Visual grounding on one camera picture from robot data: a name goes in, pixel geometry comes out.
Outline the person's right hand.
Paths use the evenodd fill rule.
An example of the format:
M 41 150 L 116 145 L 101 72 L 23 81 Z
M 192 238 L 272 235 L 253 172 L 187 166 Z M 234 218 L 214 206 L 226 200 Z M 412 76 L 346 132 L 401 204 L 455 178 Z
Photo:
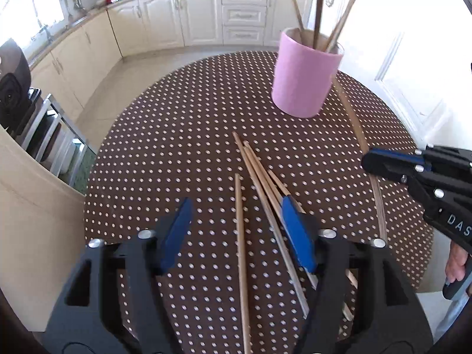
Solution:
M 462 281 L 466 274 L 468 252 L 453 241 L 450 244 L 450 253 L 446 263 L 445 273 L 447 284 Z

